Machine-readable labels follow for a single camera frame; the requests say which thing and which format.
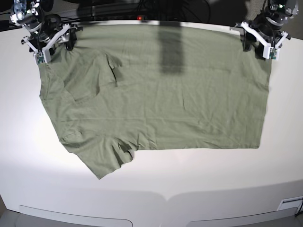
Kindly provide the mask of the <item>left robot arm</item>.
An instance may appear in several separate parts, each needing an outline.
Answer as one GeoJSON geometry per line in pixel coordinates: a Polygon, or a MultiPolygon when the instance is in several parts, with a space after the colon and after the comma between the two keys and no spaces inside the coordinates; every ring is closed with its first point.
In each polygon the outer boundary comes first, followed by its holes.
{"type": "Polygon", "coordinates": [[[244,20],[235,24],[243,30],[241,35],[244,52],[255,49],[256,58],[278,60],[284,40],[291,39],[284,24],[299,13],[297,0],[266,0],[260,13],[253,20],[244,20]]]}

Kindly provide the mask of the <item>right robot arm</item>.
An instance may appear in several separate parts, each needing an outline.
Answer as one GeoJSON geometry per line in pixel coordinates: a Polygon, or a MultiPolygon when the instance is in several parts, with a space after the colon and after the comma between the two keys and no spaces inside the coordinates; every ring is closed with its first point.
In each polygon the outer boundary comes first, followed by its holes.
{"type": "Polygon", "coordinates": [[[77,41],[76,24],[64,23],[58,14],[48,14],[52,0],[15,0],[11,8],[11,22],[29,32],[22,44],[27,44],[36,64],[49,63],[57,46],[64,44],[72,51],[77,41]]]}

